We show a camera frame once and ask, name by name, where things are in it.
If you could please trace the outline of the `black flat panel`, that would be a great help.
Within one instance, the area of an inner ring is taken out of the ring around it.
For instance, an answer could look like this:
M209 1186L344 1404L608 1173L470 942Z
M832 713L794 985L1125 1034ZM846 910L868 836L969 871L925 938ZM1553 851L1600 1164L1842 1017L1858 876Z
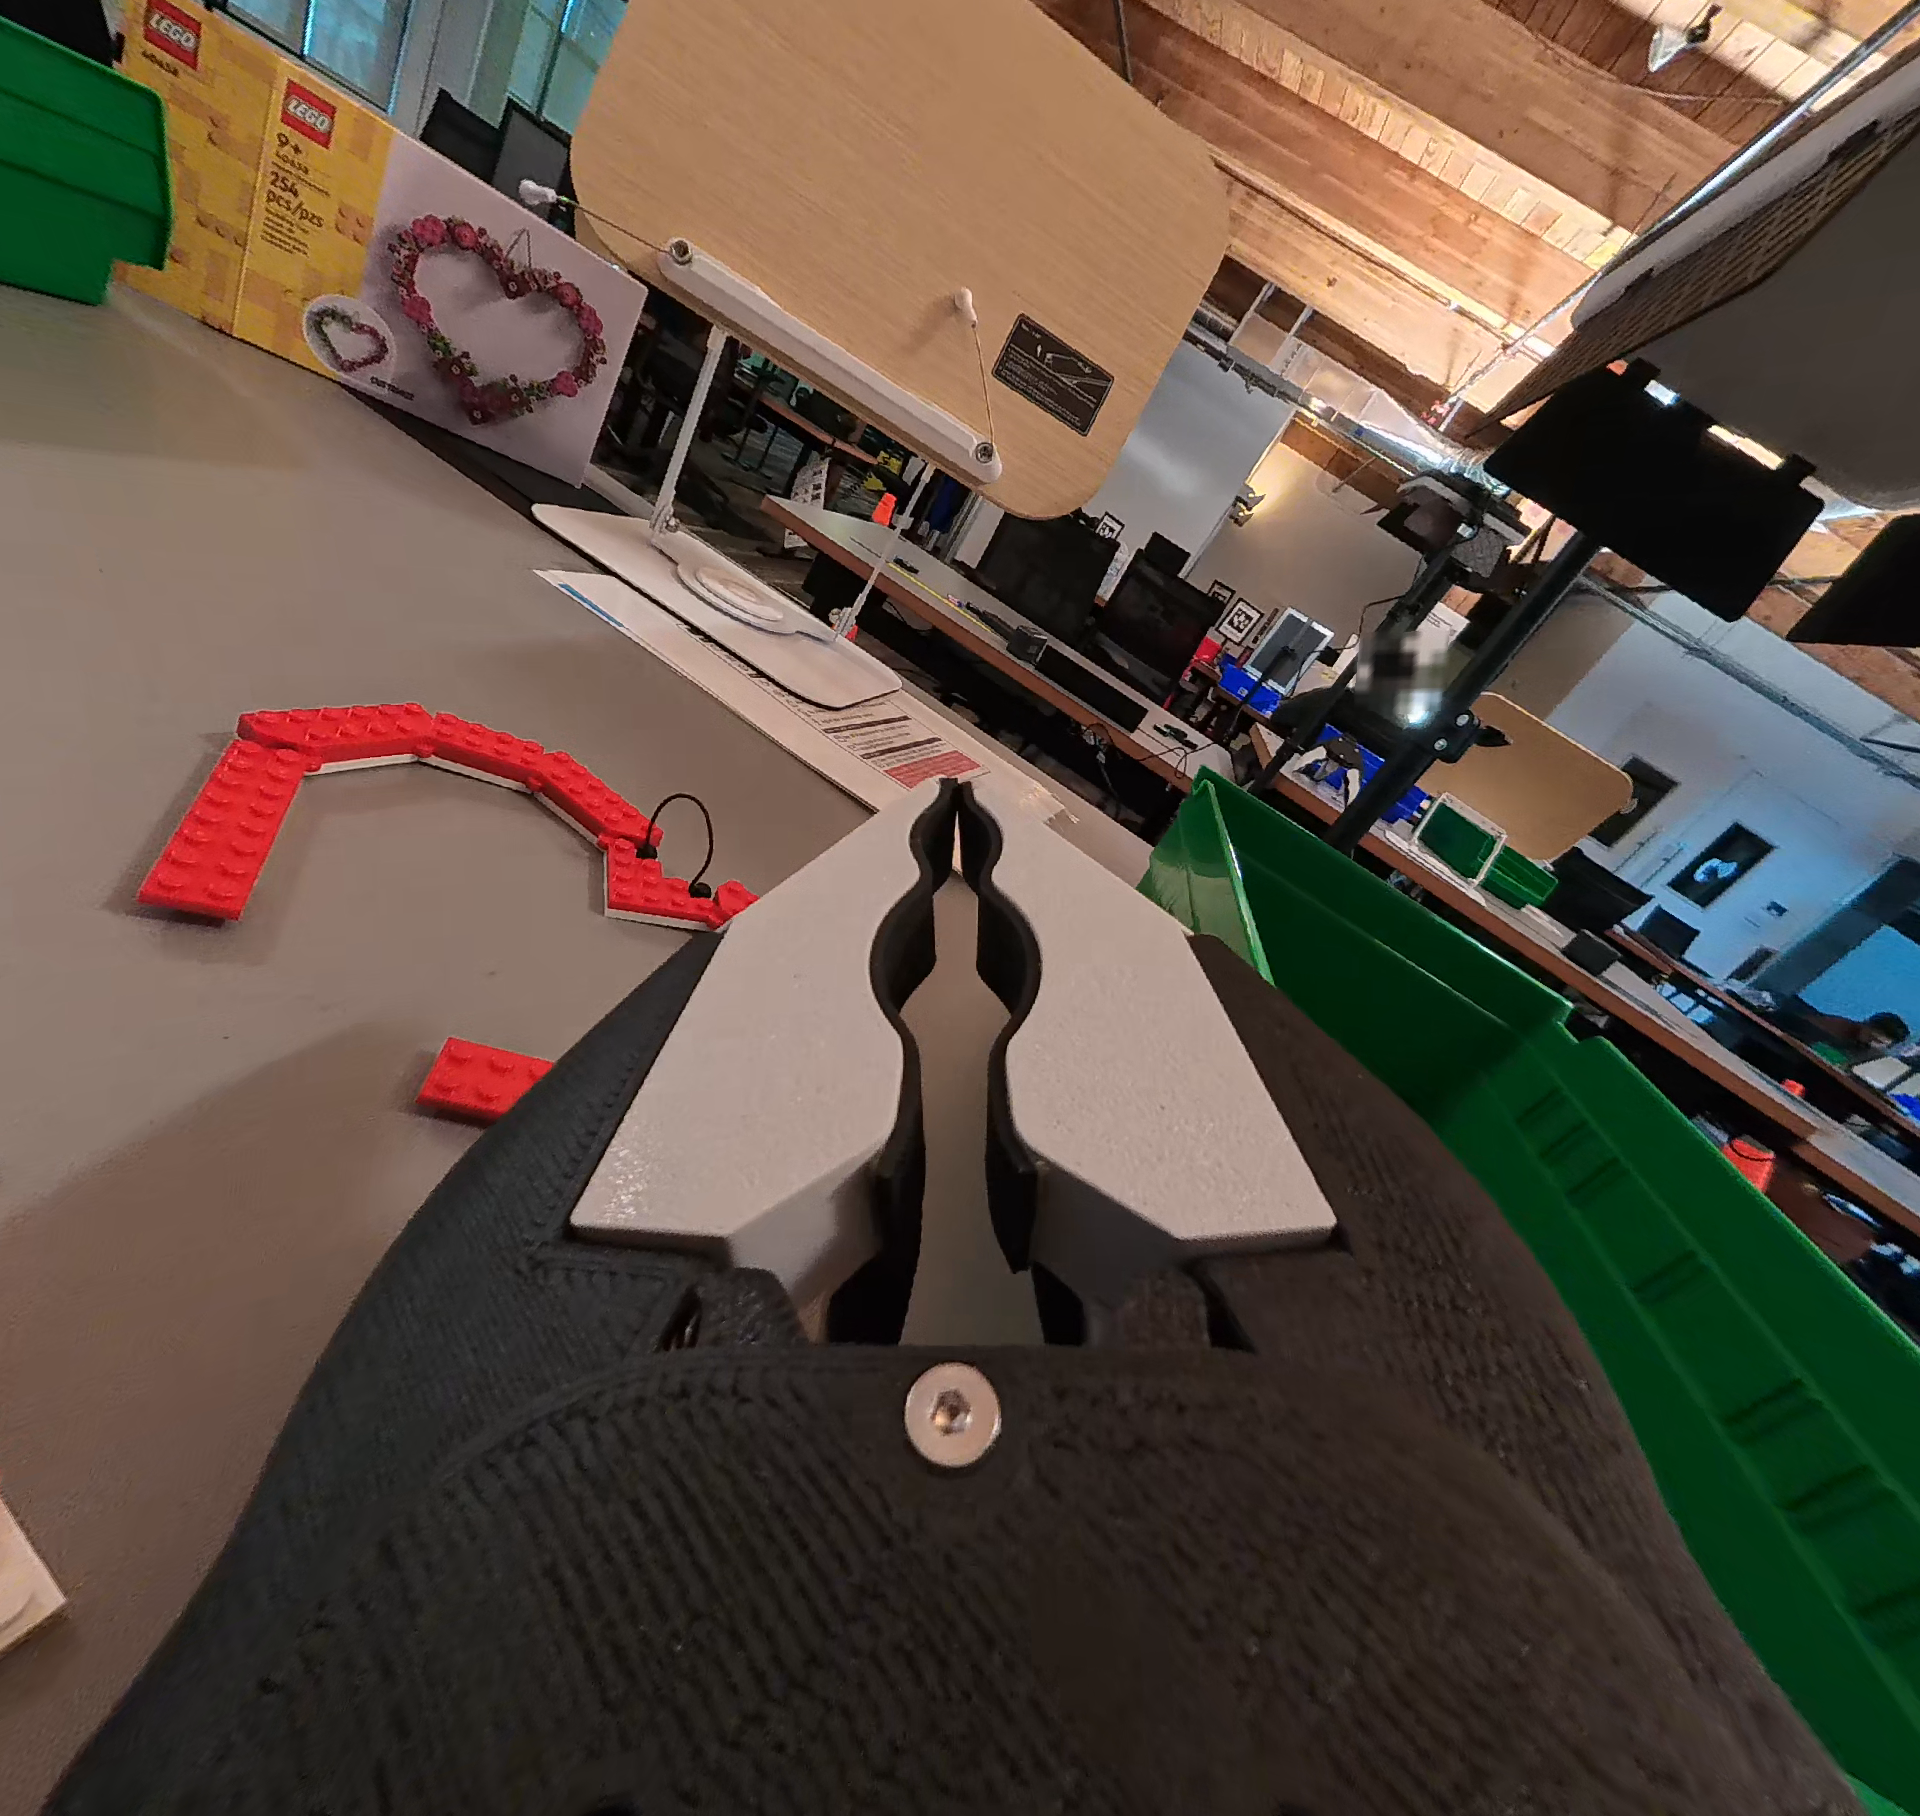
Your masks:
M1727 623L1820 512L1808 461L1767 465L1723 440L1705 412L1649 392L1648 362L1571 378L1483 470Z

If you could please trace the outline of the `black tripod pole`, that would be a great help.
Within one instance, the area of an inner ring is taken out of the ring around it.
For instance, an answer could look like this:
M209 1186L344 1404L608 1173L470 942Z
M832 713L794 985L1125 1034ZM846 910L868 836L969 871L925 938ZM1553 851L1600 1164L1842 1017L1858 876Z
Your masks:
M1539 627L1544 627L1597 549L1597 536L1575 530L1557 554L1536 571L1533 582L1514 597L1479 649L1445 682L1436 707L1427 722L1401 731L1395 748L1379 759L1376 772L1366 777L1356 796L1326 827L1322 841L1334 851L1354 855L1379 818L1409 788L1419 787L1435 763L1456 763L1474 748L1479 729L1474 702L1488 693L1492 682L1513 663Z

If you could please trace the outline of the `small red lego plate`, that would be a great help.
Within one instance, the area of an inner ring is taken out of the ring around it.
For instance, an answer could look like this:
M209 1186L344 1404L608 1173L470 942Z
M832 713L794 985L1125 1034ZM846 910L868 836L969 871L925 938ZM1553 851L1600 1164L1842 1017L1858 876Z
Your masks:
M553 1069L553 1060L448 1034L416 1084L414 1107L466 1125L490 1125Z

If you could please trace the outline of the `white flat object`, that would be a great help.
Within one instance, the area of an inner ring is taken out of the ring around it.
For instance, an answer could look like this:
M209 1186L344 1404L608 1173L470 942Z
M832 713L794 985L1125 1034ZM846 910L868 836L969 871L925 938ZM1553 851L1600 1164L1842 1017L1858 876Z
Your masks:
M0 1652L7 1654L65 1614L61 1595L48 1567L29 1540L22 1525L1 1504L1 1625Z

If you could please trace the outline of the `small green bin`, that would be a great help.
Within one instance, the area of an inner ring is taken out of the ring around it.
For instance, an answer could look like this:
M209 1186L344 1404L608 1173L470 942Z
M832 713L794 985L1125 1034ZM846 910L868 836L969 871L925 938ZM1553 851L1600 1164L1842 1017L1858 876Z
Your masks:
M1427 861L1509 909L1544 909L1559 888L1553 868L1526 859L1501 827L1449 793L1427 798L1413 845Z

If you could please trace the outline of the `long wooden workbench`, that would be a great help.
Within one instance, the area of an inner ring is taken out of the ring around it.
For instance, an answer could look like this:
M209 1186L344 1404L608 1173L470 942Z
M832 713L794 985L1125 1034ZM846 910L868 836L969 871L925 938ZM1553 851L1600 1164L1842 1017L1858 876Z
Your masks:
M881 566L874 597L916 614L964 652L967 658L1011 679L1033 702L1092 729L1099 741L1120 752L1127 768L1151 776L1159 787L1188 793L1199 780L1195 757L1173 755L1175 740L1165 733L1170 722L1156 722L1151 710L1143 731L1122 731L1116 718L1082 701L1073 682L1056 682L1040 666L1011 657L992 627L992 621L1007 621L1007 610L935 554L909 541L896 545L889 562ZM1576 968L1553 945L1557 923L1544 914L1517 910L1441 875L1415 859L1402 837L1371 831L1362 848L1391 875L1427 893L1432 902L1460 916L1479 938L1514 954L1526 968L1540 969L1571 995L1575 1012L1597 1017L1607 1038L1632 1034L1641 1043L1661 1075L1683 1075L1705 1084L1723 1103L1727 1117L1775 1147L1775 1174L1770 1181L1775 1200L1786 1200L1802 1186L1824 1182L1846 1191L1859 1209L1915 1233L1917 1181L1911 1164L1876 1150L1864 1137L1845 1129L1808 1099L1789 1094L1783 1084L1772 1084L1677 1015L1655 1012L1649 989L1632 981L1622 964L1610 964L1606 972Z

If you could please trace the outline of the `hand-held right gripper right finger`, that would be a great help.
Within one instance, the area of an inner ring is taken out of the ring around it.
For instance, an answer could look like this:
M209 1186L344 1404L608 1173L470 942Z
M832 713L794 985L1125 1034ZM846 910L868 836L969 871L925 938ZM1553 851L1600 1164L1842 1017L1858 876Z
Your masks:
M1314 1181L1191 933L996 780L955 792L985 1059L985 1195L1042 1342L1112 1330L1127 1294L1212 1259L1318 1251Z

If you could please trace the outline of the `yellow lego set box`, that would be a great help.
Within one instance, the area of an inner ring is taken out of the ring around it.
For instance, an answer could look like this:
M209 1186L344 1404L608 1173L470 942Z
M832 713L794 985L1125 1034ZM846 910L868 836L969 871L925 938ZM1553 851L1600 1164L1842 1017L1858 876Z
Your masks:
M140 294L584 486L646 288L199 0L118 0L166 108L173 239Z

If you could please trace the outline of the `white wood-edged board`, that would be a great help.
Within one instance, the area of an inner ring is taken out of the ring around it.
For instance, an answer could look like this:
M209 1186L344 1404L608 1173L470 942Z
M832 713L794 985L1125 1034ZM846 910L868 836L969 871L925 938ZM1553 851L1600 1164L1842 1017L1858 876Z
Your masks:
M1915 48L1607 266L1526 392L1629 361L1845 500L1915 508Z

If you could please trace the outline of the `red lego heart frame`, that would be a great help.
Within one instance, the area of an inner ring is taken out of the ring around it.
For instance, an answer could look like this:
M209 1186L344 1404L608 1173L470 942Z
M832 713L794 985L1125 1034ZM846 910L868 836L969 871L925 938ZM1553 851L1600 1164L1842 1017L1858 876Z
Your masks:
M285 818L308 777L422 765L529 796L601 861L608 918L711 933L754 905L733 879L688 898L684 876L638 855L647 819L579 757L419 702L247 710L164 844L134 901L230 923L249 909Z

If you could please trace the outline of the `dark flat panel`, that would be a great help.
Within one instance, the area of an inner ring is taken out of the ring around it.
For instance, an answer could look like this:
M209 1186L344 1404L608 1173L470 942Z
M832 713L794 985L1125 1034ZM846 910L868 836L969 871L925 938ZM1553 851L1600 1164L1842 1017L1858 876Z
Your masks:
M1794 645L1917 649L1917 514L1884 525L1786 631Z

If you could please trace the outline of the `green plastic bin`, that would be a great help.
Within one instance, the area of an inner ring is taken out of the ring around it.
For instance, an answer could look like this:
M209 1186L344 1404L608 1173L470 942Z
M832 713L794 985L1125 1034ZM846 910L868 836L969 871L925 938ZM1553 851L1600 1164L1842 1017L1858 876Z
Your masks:
M1199 772L1140 876L1500 1204L1694 1562L1842 1770L1917 1807L1917 1348L1568 1001Z
M100 305L166 266L173 170L153 87L1 21L1 283Z

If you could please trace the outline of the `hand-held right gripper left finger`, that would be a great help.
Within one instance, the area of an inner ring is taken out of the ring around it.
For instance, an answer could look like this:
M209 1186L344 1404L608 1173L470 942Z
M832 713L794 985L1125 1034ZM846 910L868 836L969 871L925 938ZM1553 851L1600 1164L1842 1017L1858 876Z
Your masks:
M894 1344L920 1260L920 1049L959 784L906 793L736 914L570 1209L598 1244L689 1254Z

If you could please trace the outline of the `printed paper sheet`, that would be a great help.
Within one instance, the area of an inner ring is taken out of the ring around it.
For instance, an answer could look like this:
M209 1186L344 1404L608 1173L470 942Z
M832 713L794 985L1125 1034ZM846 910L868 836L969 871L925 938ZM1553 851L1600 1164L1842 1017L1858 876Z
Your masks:
M585 608L702 689L719 707L872 811L938 777L991 777L1037 819L1079 818L1077 803L1056 793L1042 776L977 741L909 689L828 710L762 676L620 579L592 571L538 571L538 582Z

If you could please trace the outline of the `black lego loop piece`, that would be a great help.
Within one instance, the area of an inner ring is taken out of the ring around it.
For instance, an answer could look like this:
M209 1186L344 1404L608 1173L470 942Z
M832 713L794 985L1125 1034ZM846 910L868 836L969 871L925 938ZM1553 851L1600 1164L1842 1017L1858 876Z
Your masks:
M647 825L646 825L646 836L638 844L638 855L646 859L646 861L653 861L655 866L662 863L662 844L664 844L666 818L668 818L668 811L675 807L682 807L682 803L684 803L684 810L692 810L697 814L697 825L699 825L699 833L702 833L699 861L692 868L692 875L684 879L684 893L688 893L688 898L711 901L714 898L711 863L714 863L714 853L716 853L716 833L714 833L714 819L711 819L708 803L699 796L684 793L684 792L664 793L646 811L646 823Z

